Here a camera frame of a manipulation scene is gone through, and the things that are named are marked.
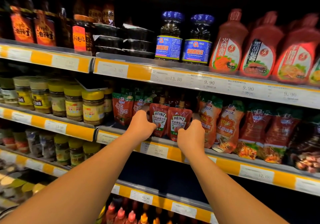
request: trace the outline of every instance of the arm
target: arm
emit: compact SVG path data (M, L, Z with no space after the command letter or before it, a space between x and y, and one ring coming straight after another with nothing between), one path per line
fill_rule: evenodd
M288 224L224 173L204 151L205 130L198 120L179 129L178 146L188 158L219 224Z
M146 112L138 111L122 136L49 184L1 224L94 223L131 152L155 128Z

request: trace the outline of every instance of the blue lid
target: blue lid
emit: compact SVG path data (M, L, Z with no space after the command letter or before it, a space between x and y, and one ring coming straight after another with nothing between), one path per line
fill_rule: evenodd
M162 13L162 19L175 18L178 21L184 20L184 15L180 12L166 11Z
M214 17L207 14L197 14L191 17L191 22L193 23L205 22L206 24L211 25L214 22Z

